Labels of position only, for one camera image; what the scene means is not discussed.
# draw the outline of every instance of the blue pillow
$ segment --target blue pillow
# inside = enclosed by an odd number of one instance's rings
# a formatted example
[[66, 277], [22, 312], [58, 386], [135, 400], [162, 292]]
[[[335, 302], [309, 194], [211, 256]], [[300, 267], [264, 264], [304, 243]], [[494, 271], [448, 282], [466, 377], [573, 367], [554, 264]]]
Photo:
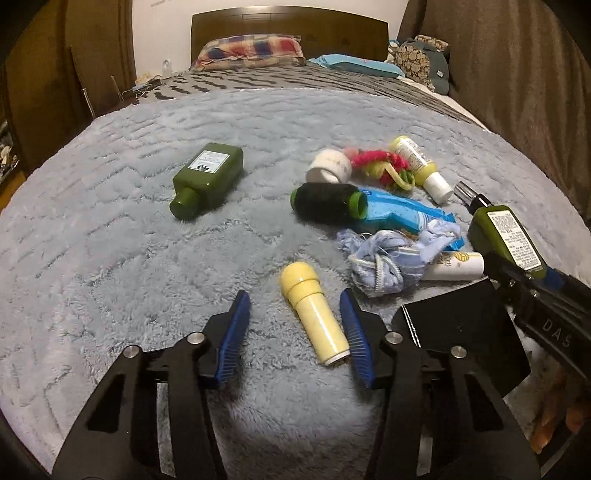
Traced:
[[359, 59], [339, 53], [322, 55], [317, 59], [310, 59], [309, 61], [331, 70], [344, 70], [346, 72], [364, 73], [366, 75], [389, 78], [404, 77], [404, 72], [398, 66], [391, 63]]

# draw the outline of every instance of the white roll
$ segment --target white roll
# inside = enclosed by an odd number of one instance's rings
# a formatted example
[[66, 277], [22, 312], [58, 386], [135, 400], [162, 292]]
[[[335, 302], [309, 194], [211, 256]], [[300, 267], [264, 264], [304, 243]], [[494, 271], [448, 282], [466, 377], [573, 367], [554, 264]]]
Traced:
[[477, 252], [442, 252], [427, 267], [422, 280], [477, 280], [483, 272], [484, 258]]
[[313, 183], [347, 183], [351, 178], [351, 162], [339, 150], [325, 148], [316, 155], [306, 172], [306, 181]]

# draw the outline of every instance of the yellow bottle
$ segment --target yellow bottle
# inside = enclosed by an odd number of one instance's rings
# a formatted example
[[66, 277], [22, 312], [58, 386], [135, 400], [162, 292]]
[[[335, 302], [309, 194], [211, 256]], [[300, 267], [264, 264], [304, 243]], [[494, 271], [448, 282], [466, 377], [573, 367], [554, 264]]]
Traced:
[[453, 189], [437, 171], [435, 162], [427, 158], [413, 140], [401, 135], [390, 143], [388, 149], [409, 163], [415, 184], [423, 187], [438, 205], [449, 200]]
[[328, 366], [349, 356], [349, 342], [330, 310], [314, 269], [305, 262], [287, 265], [281, 273], [280, 284], [320, 363]]

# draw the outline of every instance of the wooden headboard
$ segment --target wooden headboard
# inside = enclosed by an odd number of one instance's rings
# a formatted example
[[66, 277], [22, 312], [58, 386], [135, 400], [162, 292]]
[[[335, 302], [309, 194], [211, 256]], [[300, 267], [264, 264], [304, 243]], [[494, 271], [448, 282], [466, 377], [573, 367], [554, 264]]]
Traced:
[[312, 7], [244, 7], [193, 15], [191, 63], [215, 38], [255, 33], [300, 36], [307, 59], [342, 53], [384, 61], [388, 24], [361, 15]]

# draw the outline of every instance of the green bottle cap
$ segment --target green bottle cap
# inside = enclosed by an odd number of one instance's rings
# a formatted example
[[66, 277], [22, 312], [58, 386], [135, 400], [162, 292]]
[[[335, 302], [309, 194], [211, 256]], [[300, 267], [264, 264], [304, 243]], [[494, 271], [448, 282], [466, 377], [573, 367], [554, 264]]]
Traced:
[[199, 194], [189, 187], [183, 187], [170, 202], [170, 211], [179, 220], [192, 220], [199, 212]]
[[355, 192], [349, 197], [349, 214], [357, 220], [363, 220], [368, 214], [368, 197], [363, 192]]
[[295, 189], [293, 192], [291, 192], [291, 197], [290, 197], [290, 205], [291, 208], [293, 208], [294, 210], [296, 209], [296, 207], [294, 207], [296, 201], [296, 195], [297, 195], [297, 189]]

